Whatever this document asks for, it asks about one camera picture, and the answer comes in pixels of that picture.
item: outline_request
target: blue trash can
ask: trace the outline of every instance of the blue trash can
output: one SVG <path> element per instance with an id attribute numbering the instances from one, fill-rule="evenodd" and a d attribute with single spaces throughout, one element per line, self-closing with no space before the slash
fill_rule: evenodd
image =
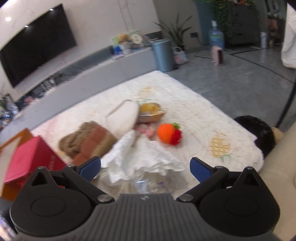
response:
<path id="1" fill-rule="evenodd" d="M 170 39 L 160 39 L 152 42 L 157 69 L 161 72 L 173 70 L 175 59 Z"/>

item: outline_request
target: flat screen tv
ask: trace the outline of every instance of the flat screen tv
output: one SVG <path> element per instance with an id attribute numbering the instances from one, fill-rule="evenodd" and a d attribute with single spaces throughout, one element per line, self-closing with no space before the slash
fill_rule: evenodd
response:
<path id="1" fill-rule="evenodd" d="M 15 87 L 38 67 L 74 46 L 76 42 L 60 4 L 24 26 L 0 51 L 0 60 Z"/>

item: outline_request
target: trash can lid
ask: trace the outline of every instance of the trash can lid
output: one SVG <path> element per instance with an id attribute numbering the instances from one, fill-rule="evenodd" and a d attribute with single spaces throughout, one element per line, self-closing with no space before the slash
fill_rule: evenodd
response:
<path id="1" fill-rule="evenodd" d="M 170 44 L 169 38 L 159 39 L 159 40 L 155 40 L 152 42 L 152 46 L 163 46 L 163 45 L 167 45 L 167 44 Z"/>

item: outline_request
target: pink heater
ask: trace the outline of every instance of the pink heater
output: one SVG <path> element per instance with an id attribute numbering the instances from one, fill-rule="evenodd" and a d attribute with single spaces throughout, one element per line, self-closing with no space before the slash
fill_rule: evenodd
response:
<path id="1" fill-rule="evenodd" d="M 212 47 L 212 59 L 215 65 L 222 65 L 224 64 L 223 60 L 223 49 L 219 46 Z"/>

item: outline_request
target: orange stuffed toy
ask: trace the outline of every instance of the orange stuffed toy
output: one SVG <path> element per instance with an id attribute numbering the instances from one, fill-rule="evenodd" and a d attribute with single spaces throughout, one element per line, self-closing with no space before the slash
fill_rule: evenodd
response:
<path id="1" fill-rule="evenodd" d="M 180 126 L 177 123 L 164 123 L 158 127 L 157 135 L 163 143 L 176 146 L 182 138 L 182 132 L 179 128 Z"/>

